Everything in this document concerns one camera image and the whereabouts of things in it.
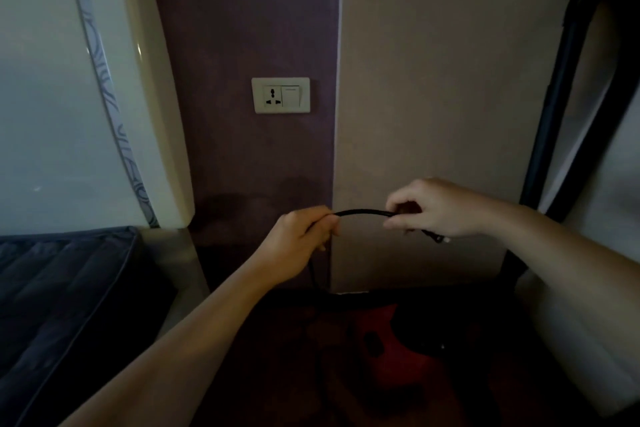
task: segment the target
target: person's left hand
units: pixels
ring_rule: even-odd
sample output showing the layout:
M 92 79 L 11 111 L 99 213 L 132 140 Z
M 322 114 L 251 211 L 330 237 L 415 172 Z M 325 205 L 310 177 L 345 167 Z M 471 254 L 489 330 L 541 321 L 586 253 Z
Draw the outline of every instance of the person's left hand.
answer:
M 246 265 L 269 286 L 293 278 L 307 265 L 316 248 L 324 250 L 324 243 L 332 234 L 338 234 L 339 221 L 326 206 L 280 216 Z

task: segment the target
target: decorative swirl pattern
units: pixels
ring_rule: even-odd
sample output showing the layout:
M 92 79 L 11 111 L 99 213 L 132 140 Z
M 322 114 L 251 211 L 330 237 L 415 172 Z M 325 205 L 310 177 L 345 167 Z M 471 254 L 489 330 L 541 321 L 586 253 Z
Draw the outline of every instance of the decorative swirl pattern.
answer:
M 122 117 L 120 115 L 120 108 L 118 107 L 118 101 L 116 99 L 115 91 L 113 90 L 113 81 L 111 80 L 111 74 L 107 65 L 107 58 L 104 54 L 104 48 L 102 46 L 102 40 L 100 38 L 100 32 L 95 24 L 93 18 L 93 4 L 91 0 L 77 0 L 80 14 L 82 16 L 84 24 L 84 34 L 88 45 L 89 54 L 91 55 L 93 68 L 95 75 L 100 86 L 100 93 L 102 94 L 102 101 L 104 107 L 107 110 L 109 116 L 109 123 L 111 124 L 111 130 L 113 131 L 113 137 L 116 141 L 118 149 L 120 150 L 120 156 L 122 157 L 122 163 L 129 176 L 131 187 L 138 198 L 138 203 L 142 209 L 142 213 L 145 215 L 149 227 L 158 228 L 158 220 L 154 209 L 149 202 L 147 190 L 142 182 L 140 171 L 136 165 L 136 160 L 127 138 L 127 133 L 122 123 Z

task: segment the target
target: hand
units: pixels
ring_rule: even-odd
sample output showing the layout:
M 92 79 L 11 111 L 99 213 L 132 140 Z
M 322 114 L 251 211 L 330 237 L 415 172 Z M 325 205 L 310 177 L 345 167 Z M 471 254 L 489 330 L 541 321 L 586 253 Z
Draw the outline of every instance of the hand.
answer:
M 484 212 L 492 201 L 442 179 L 417 179 L 389 195 L 387 210 L 402 212 L 403 204 L 415 202 L 421 212 L 392 216 L 384 227 L 429 230 L 446 237 L 474 235 L 483 231 Z
M 247 266 L 276 286 L 298 275 L 313 251 L 338 234 L 340 219 L 326 206 L 306 208 L 280 216 Z

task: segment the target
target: outlet cover plate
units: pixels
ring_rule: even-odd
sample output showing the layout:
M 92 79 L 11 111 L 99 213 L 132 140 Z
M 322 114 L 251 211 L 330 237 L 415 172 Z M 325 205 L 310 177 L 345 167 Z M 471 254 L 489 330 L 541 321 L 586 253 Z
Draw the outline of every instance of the outlet cover plate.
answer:
M 299 86 L 300 107 L 286 108 L 283 105 L 266 105 L 264 86 Z M 309 78 L 251 78 L 253 90 L 253 108 L 256 113 L 310 113 L 311 93 Z

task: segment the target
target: purple wall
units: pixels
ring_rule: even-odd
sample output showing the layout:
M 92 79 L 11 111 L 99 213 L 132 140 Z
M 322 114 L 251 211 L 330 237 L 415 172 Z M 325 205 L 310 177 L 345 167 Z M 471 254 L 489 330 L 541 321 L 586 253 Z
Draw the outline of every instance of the purple wall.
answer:
M 331 204 L 338 0 L 157 3 L 195 193 L 189 229 L 217 282 L 280 214 Z M 311 114 L 256 115 L 254 76 L 310 77 Z M 316 264 L 321 280 L 326 257 Z

